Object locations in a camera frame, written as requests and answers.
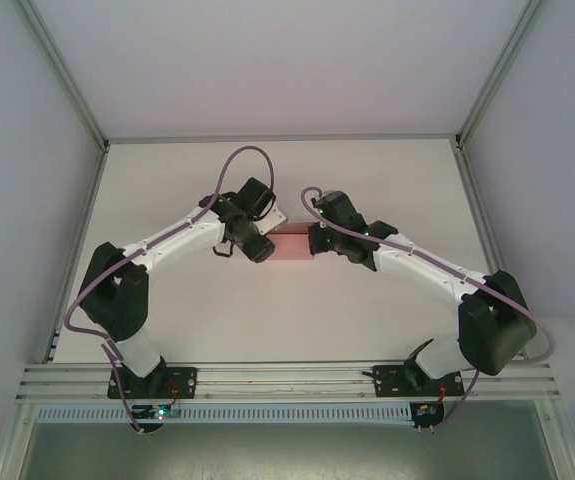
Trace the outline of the pink paper box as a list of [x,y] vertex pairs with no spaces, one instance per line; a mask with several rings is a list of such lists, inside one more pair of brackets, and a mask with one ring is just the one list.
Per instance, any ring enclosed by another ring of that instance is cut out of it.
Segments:
[[274,244],[270,261],[305,261],[314,258],[309,246],[311,222],[288,223],[267,238]]

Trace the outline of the aluminium mounting rail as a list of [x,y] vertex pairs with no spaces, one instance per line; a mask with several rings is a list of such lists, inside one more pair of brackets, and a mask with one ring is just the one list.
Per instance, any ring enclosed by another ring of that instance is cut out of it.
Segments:
[[[194,403],[383,402],[363,374],[366,362],[197,363]],[[18,401],[74,403],[109,401],[106,364],[53,363],[25,368]],[[547,364],[510,366],[497,376],[460,374],[468,398],[477,401],[557,400],[559,387]]]

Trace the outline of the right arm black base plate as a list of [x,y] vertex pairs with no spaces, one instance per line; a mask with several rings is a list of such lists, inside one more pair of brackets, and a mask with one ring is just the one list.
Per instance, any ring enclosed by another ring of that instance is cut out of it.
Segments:
[[373,381],[377,397],[391,398],[438,398],[441,395],[457,397],[464,394],[460,373],[450,373],[440,379],[430,379],[423,373],[420,380],[410,380],[402,364],[374,365],[371,371],[364,371]]

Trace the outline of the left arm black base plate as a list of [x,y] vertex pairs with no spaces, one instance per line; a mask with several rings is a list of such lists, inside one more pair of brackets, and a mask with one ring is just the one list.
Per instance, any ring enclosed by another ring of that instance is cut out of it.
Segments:
[[119,400],[118,383],[128,400],[187,400],[195,397],[198,370],[194,367],[171,367],[154,371],[146,378],[140,378],[124,367],[118,374],[112,373],[107,388],[107,397]]

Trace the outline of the aluminium frame post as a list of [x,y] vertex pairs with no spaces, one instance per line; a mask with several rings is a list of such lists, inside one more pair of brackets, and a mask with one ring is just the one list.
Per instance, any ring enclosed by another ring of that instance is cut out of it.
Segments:
[[36,42],[37,48],[51,69],[57,83],[67,97],[84,129],[93,139],[98,150],[106,153],[109,140],[97,122],[89,103],[75,80],[71,69],[60,51],[53,35],[39,12],[34,0],[10,0],[24,22],[29,34]]
[[525,0],[518,19],[487,75],[473,106],[455,135],[455,142],[459,149],[463,150],[472,140],[548,3],[549,0]]
[[561,400],[539,402],[541,427],[558,480],[575,480],[575,436]]
[[0,480],[20,480],[36,414],[36,406],[31,403],[14,406],[0,448]]

